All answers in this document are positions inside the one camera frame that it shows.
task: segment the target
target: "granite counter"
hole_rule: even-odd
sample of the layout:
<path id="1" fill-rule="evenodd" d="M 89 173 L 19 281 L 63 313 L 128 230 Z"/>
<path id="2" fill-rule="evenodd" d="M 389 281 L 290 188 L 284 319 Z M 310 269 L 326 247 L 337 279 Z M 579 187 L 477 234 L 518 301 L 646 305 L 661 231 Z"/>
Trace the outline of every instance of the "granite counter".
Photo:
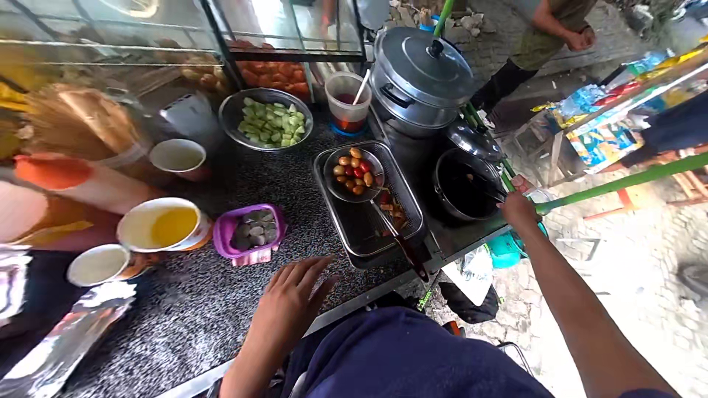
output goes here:
<path id="1" fill-rule="evenodd" d="M 212 219 L 256 203 L 281 207 L 289 225 L 273 260 L 233 267 L 210 242 L 169 253 L 140 276 L 133 307 L 74 371 L 63 397 L 155 397 L 233 358 L 262 289 L 279 267 L 309 256 L 332 255 L 326 274 L 339 283 L 323 310 L 346 302 L 409 269 L 405 260 L 360 271 L 351 266 L 312 176 L 319 152 L 350 140 L 315 115 L 313 137 L 285 152 L 257 152 L 225 139 L 205 183 L 175 181 L 171 195 L 192 200 Z"/>

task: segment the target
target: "cooking oil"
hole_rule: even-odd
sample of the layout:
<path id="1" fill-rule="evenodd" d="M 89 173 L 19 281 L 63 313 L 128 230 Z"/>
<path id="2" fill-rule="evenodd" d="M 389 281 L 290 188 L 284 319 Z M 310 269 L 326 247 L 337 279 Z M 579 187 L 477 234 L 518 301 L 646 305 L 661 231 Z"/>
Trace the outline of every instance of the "cooking oil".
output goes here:
<path id="1" fill-rule="evenodd" d="M 171 246 L 186 238 L 196 224 L 197 212 L 194 209 L 177 207 L 167 210 L 152 225 L 152 240 L 159 247 Z"/>

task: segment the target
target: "purple plastic container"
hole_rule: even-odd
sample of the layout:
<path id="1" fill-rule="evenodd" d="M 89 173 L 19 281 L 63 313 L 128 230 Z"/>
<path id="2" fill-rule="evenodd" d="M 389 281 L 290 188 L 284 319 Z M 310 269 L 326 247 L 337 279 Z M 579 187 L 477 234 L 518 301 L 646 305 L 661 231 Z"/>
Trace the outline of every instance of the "purple plastic container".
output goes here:
<path id="1" fill-rule="evenodd" d="M 278 232 L 275 241 L 246 251 L 240 251 L 231 247 L 231 237 L 234 236 L 234 231 L 239 226 L 239 220 L 244 215 L 255 210 L 270 210 L 273 212 L 273 216 L 275 216 L 275 230 Z M 282 218 L 282 212 L 277 206 L 271 205 L 270 203 L 261 203 L 260 205 L 251 205 L 231 210 L 230 212 L 222 214 L 214 223 L 214 246 L 217 248 L 219 254 L 226 258 L 238 258 L 247 256 L 255 251 L 268 249 L 280 244 L 284 236 L 285 220 Z"/>

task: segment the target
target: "wire mesh basket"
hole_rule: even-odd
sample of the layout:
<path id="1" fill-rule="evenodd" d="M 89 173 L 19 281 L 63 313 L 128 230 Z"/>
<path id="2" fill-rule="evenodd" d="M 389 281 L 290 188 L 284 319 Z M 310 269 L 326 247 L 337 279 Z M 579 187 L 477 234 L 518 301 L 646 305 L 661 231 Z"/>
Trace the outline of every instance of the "wire mesh basket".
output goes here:
<path id="1" fill-rule="evenodd" d="M 369 203 L 348 203 L 335 198 L 325 183 L 325 173 L 332 173 L 332 170 L 324 169 L 327 158 L 333 152 L 349 147 L 364 149 L 381 161 L 386 188 L 406 213 L 406 224 L 399 231 L 401 236 L 409 239 L 423 229 L 423 213 L 408 182 L 403 177 L 391 149 L 386 144 L 378 141 L 364 141 L 327 149 L 318 154 L 313 162 L 315 180 L 324 196 L 324 201 L 344 247 L 355 256 L 373 256 L 396 245 L 391 236 L 384 235 L 387 228 L 383 220 Z"/>

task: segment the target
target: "lid knob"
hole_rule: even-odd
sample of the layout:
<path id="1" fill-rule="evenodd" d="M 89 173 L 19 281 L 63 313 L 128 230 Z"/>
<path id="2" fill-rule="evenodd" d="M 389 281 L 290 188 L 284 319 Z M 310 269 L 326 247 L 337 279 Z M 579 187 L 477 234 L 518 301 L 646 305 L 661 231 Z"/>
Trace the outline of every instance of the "lid knob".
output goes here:
<path id="1" fill-rule="evenodd" d="M 427 51 L 431 57 L 437 59 L 440 53 L 443 52 L 443 44 L 438 39 L 434 39 Z"/>

